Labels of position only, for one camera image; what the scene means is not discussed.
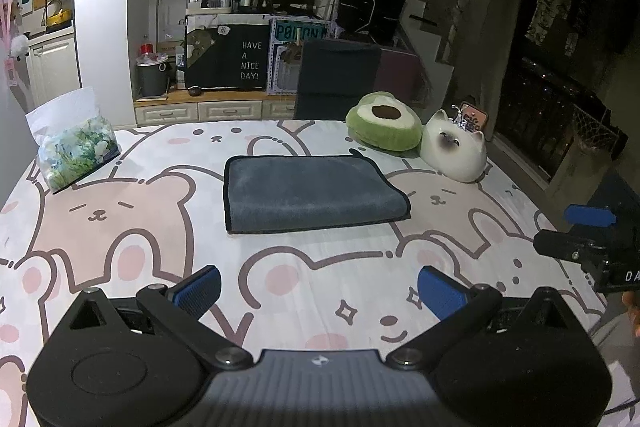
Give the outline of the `maroon chair back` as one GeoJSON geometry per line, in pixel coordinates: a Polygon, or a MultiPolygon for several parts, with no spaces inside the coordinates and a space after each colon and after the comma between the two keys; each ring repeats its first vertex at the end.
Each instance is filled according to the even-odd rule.
{"type": "Polygon", "coordinates": [[[391,93],[409,105],[416,101],[423,86],[423,67],[420,58],[411,52],[382,48],[373,89],[391,93]]]}

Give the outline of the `black have a nice day cloth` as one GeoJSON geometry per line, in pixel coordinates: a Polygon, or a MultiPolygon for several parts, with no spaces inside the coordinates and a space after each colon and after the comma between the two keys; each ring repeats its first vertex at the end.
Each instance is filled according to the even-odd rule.
{"type": "Polygon", "coordinates": [[[184,84],[202,91],[265,90],[268,25],[220,25],[186,33],[184,84]]]}

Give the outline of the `poison sign board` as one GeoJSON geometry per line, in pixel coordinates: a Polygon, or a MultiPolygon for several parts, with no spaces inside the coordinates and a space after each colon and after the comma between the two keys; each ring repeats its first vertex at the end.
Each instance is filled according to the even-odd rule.
{"type": "Polygon", "coordinates": [[[274,16],[270,20],[267,91],[269,94],[295,94],[303,45],[326,38],[329,23],[311,17],[274,16]]]}

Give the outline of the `wooden low cabinet with drawers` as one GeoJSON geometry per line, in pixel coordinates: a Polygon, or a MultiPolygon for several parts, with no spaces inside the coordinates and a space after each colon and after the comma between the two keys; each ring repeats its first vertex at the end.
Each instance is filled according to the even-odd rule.
{"type": "Polygon", "coordinates": [[[192,96],[186,90],[174,90],[160,98],[140,98],[134,102],[139,127],[222,120],[292,119],[294,109],[294,94],[268,94],[266,91],[207,91],[192,96]]]}

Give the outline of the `white kitchen cabinet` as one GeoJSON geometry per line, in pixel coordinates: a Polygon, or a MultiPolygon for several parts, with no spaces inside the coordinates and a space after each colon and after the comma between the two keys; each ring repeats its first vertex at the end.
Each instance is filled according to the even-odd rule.
{"type": "Polygon", "coordinates": [[[81,87],[73,27],[29,41],[26,56],[30,90],[38,107],[81,87]]]}

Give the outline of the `grey trash bin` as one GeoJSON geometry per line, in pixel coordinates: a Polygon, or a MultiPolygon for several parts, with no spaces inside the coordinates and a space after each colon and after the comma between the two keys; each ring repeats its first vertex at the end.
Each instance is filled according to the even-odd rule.
{"type": "Polygon", "coordinates": [[[171,70],[167,54],[140,55],[136,60],[136,69],[142,98],[155,98],[167,92],[171,70]]]}

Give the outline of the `purple and grey towel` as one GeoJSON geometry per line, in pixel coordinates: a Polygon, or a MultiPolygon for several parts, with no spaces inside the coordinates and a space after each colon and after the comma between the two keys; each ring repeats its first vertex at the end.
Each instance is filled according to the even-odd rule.
{"type": "Polygon", "coordinates": [[[335,156],[234,156],[224,165],[230,234],[379,225],[410,217],[409,197],[353,148],[335,156]]]}

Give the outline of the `green avocado plush pillow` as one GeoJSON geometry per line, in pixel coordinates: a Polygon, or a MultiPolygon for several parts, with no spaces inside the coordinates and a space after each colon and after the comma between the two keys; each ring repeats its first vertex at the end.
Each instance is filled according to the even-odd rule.
{"type": "Polygon", "coordinates": [[[365,95],[349,109],[345,124],[358,141],[394,153],[416,148],[423,133],[414,110],[385,91],[365,95]]]}

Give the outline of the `white ceramic cat figure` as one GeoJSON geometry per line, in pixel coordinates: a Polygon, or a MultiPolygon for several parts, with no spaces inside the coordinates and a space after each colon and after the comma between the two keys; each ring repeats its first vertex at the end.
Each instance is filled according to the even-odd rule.
{"type": "Polygon", "coordinates": [[[419,155],[437,172],[454,181],[475,182],[486,167],[484,133],[465,130],[443,109],[436,110],[424,126],[419,155]]]}

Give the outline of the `floral tissue pack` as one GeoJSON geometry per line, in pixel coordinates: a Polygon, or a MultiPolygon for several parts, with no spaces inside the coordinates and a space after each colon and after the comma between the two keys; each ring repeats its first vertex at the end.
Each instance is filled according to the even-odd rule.
{"type": "Polygon", "coordinates": [[[117,157],[120,147],[90,87],[67,92],[26,115],[38,145],[37,164],[58,193],[117,157]]]}

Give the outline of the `cartoon bear tablecloth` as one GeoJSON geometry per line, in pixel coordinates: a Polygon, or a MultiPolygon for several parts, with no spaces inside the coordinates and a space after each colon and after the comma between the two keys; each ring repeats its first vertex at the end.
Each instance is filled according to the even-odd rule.
{"type": "Polygon", "coordinates": [[[280,234],[224,227],[224,164],[239,155],[345,155],[337,121],[219,121],[117,135],[119,158],[51,194],[36,164],[1,210],[1,421],[31,426],[27,373],[81,289],[111,297],[216,265],[222,293],[204,323],[253,353],[265,348],[390,352],[432,326],[423,265],[466,286],[524,297],[556,288],[592,327],[604,300],[576,265],[537,255],[547,218],[499,168],[475,183],[412,154],[367,150],[410,200],[397,223],[280,234]]]}

